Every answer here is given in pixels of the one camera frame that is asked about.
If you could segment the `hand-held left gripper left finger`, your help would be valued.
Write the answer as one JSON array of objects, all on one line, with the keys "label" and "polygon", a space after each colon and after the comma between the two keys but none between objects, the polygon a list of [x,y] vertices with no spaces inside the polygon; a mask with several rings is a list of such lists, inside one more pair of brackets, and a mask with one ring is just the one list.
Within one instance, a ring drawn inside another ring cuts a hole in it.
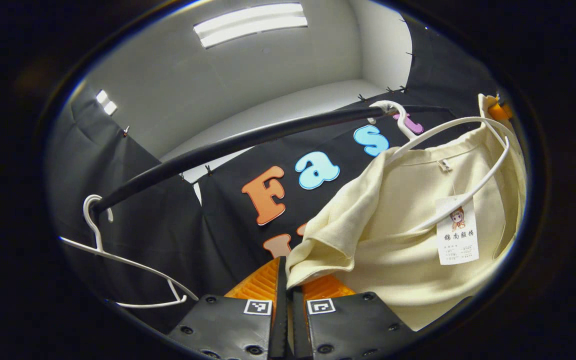
[{"label": "hand-held left gripper left finger", "polygon": [[211,360],[283,360],[288,330],[285,263],[279,256],[225,295],[202,296],[169,339]]}]

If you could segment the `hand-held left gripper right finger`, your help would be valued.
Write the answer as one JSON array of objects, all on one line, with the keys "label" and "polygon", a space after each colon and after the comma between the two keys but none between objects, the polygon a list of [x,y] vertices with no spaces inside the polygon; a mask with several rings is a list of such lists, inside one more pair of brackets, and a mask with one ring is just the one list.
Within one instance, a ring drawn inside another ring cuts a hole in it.
[{"label": "hand-held left gripper right finger", "polygon": [[419,337],[375,292],[354,292],[333,275],[291,295],[298,360],[384,360]]}]

